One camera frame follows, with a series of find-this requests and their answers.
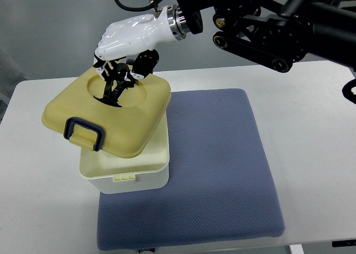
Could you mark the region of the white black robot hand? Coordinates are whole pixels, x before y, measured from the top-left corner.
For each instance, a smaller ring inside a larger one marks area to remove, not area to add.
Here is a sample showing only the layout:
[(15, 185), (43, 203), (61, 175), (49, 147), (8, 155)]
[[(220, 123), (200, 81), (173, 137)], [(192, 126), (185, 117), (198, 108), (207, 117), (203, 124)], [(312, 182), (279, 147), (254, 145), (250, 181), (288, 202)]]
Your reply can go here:
[(165, 6), (157, 14), (143, 14), (111, 23), (94, 51), (93, 67), (102, 79), (113, 76), (116, 60), (153, 51), (160, 43), (186, 38), (190, 29), (180, 7)]

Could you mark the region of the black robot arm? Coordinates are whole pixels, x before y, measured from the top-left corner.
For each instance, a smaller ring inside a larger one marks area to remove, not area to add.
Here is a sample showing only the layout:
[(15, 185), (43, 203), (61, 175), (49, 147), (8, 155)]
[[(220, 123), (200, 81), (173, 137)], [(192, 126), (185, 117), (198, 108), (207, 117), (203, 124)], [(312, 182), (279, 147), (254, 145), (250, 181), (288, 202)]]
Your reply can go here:
[[(159, 3), (136, 8), (162, 13)], [(201, 11), (213, 8), (214, 44), (278, 72), (287, 72), (306, 54), (355, 67), (355, 13), (341, 0), (176, 0), (165, 9), (176, 39), (203, 30)]]

